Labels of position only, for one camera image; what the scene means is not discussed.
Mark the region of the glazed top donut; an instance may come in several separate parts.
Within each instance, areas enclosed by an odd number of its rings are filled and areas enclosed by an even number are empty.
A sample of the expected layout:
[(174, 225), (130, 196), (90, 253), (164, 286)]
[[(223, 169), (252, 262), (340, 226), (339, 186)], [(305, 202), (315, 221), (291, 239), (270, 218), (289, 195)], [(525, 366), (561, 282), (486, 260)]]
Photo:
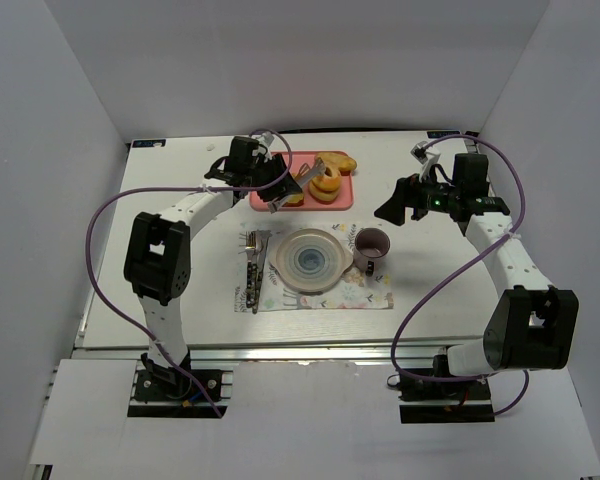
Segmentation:
[(323, 192), (335, 192), (341, 186), (341, 174), (337, 167), (327, 165), (322, 175), (312, 179), (312, 184)]

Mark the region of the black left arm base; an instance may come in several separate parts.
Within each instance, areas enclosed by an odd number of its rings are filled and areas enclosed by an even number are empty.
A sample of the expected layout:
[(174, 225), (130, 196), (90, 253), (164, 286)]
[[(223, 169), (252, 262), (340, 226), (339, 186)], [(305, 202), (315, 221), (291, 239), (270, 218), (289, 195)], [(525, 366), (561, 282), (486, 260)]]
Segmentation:
[(231, 397), (233, 372), (193, 369), (195, 384), (173, 367), (155, 365), (147, 353), (140, 357), (127, 409), (129, 418), (220, 419)]

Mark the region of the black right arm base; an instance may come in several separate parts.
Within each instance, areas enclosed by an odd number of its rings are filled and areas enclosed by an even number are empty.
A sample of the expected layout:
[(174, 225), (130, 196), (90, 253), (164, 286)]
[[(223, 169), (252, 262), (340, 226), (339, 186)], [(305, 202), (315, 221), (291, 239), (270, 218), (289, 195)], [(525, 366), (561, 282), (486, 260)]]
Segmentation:
[(495, 421), (487, 382), (423, 382), (394, 373), (387, 387), (399, 393), (400, 422), (415, 424), (469, 424)]

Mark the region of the metal serving tongs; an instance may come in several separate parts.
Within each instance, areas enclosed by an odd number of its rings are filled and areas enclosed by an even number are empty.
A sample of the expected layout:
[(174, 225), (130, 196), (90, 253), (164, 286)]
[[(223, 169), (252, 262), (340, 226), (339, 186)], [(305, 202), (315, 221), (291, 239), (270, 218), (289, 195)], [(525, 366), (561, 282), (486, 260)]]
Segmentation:
[(315, 177), (321, 176), (326, 172), (326, 165), (322, 160), (317, 160), (312, 167), (307, 163), (300, 167), (298, 174), (294, 177), (294, 181), (298, 186), (297, 190), (289, 190), (282, 197), (268, 202), (267, 208), (270, 213), (279, 211), (284, 205), (290, 200), (295, 200), (299, 195), (304, 192), (304, 187)]

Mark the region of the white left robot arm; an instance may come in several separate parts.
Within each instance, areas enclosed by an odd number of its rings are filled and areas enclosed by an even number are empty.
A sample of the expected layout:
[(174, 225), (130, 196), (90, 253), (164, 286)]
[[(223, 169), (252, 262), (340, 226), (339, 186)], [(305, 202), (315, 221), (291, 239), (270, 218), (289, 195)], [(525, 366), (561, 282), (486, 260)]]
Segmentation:
[(266, 203), (300, 191), (282, 154), (271, 144), (281, 135), (257, 130), (231, 140), (200, 186), (165, 210), (138, 214), (132, 224), (123, 274), (137, 295), (151, 333), (149, 369), (189, 367), (179, 297), (191, 276), (191, 240), (220, 214), (254, 192)]

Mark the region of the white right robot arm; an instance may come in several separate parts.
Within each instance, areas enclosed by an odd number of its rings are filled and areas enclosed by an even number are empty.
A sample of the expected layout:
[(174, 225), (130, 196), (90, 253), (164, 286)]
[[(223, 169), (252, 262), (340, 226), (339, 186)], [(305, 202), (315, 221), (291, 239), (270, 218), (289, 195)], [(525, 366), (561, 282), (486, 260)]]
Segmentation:
[(500, 298), (483, 336), (447, 348), (434, 359), (428, 381), (474, 381), (503, 370), (559, 370), (571, 349), (579, 300), (541, 273), (516, 235), (506, 203), (490, 193), (489, 161), (482, 154), (456, 155), (452, 177), (436, 176), (439, 156), (423, 145), (412, 151), (419, 173), (397, 181), (375, 216), (401, 226), (430, 212), (448, 215), (474, 246)]

